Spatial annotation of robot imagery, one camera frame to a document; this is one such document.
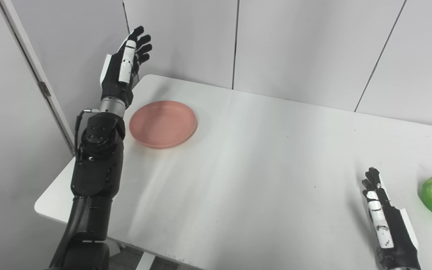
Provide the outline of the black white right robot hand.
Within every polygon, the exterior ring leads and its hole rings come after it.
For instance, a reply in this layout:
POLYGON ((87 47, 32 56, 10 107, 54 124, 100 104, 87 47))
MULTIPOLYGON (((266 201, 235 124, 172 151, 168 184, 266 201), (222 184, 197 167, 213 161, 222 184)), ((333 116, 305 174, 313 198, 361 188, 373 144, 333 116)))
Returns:
POLYGON ((376 168, 365 176, 362 194, 378 241, 379 264, 383 270, 420 270, 419 243, 406 209, 392 204, 376 168))

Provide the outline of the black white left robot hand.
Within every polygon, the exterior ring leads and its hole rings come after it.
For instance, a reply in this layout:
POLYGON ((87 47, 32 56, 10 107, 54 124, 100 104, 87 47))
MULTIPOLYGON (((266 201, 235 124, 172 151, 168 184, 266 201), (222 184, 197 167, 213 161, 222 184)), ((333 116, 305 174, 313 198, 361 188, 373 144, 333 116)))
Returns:
POLYGON ((133 101, 134 79, 140 66, 150 58, 151 36, 144 27, 135 28, 123 41, 117 52, 106 55, 100 75, 101 99, 119 99, 128 108, 133 101))

